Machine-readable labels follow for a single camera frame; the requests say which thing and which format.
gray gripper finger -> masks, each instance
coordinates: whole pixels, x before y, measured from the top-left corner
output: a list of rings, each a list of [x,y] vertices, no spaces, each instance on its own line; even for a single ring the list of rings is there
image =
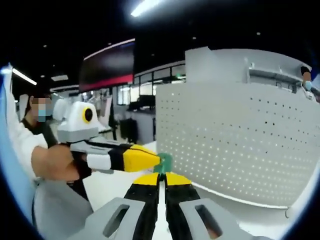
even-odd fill
[[[143,201],[116,197],[91,214],[84,228],[67,240],[132,240],[144,206]]]
[[[211,240],[208,228],[217,240],[270,240],[252,236],[242,230],[234,216],[208,198],[180,202],[180,208],[188,223],[192,240]]]

person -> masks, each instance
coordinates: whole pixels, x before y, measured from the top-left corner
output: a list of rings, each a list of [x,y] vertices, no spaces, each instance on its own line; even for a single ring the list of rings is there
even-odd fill
[[[317,102],[315,95],[311,92],[312,81],[310,70],[306,66],[302,66],[300,69],[302,75],[302,86],[300,91],[304,93],[304,96],[307,99]]]
[[[24,127],[34,135],[43,135],[49,149],[59,144],[48,121],[52,118],[51,105],[50,91],[41,85],[34,87],[27,99],[24,118],[21,120]],[[88,200],[82,179],[68,181],[67,184],[76,193]]]
[[[3,80],[6,98],[6,127],[21,167],[34,182],[39,178],[65,182],[80,179],[73,154],[68,146],[56,144],[48,147],[42,134],[34,135],[22,122],[19,122],[15,98],[11,92],[11,75],[12,71],[6,73]]]

hand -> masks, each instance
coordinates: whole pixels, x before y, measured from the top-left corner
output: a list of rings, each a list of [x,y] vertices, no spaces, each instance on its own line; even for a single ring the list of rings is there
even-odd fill
[[[66,182],[76,181],[80,178],[70,148],[66,145],[54,145],[48,149],[48,162],[55,180]]]

white sleeve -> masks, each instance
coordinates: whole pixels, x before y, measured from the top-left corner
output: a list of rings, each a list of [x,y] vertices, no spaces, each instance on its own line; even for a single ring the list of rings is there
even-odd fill
[[[36,180],[37,177],[31,165],[32,152],[37,146],[48,148],[47,142],[42,134],[33,135],[23,123],[19,122],[15,98],[8,89],[5,93],[7,131],[12,147],[23,170],[31,180]]]

perforated panel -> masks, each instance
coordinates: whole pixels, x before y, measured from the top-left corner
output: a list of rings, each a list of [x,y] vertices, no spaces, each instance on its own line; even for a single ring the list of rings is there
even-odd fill
[[[291,206],[319,160],[320,106],[262,84],[157,87],[157,151],[173,171],[229,197]]]

